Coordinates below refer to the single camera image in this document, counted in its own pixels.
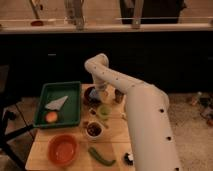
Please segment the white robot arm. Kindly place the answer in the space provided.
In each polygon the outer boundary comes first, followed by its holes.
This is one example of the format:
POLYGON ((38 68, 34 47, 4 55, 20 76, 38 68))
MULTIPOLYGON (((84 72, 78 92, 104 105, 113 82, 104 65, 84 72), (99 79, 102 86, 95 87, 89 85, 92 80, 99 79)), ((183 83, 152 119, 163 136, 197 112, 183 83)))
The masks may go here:
POLYGON ((167 94, 153 84, 110 69, 103 53, 87 59, 84 67, 92 75, 97 91, 104 91, 110 84, 126 95, 135 170, 183 171, 168 118, 167 94))

